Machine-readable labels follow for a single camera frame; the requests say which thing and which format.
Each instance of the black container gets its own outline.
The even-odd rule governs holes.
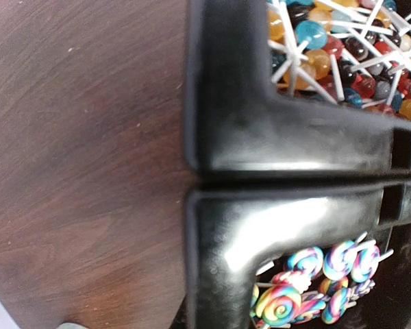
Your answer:
[[[263,263],[363,231],[395,255],[380,264],[374,291],[328,328],[411,328],[411,211],[386,205],[395,194],[411,195],[411,182],[194,191],[186,203],[187,328],[248,328]],[[324,327],[319,319],[298,325]]]
[[[242,179],[410,174],[411,122],[276,93],[265,22],[265,1],[190,0],[190,167]]]

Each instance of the wood grain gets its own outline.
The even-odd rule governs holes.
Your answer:
[[[0,0],[0,299],[21,328],[171,323],[185,7]]]

